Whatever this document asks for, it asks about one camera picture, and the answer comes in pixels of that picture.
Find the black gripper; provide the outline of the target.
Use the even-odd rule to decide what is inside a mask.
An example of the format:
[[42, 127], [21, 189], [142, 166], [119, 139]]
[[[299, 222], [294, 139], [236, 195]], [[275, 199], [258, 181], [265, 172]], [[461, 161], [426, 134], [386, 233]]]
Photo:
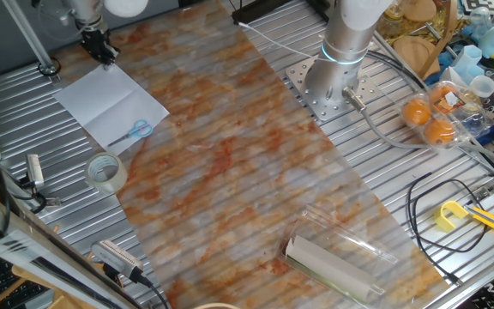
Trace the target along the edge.
[[116, 61], [120, 50], [110, 45], [110, 31], [100, 29], [81, 32], [81, 47], [98, 63], [110, 66]]

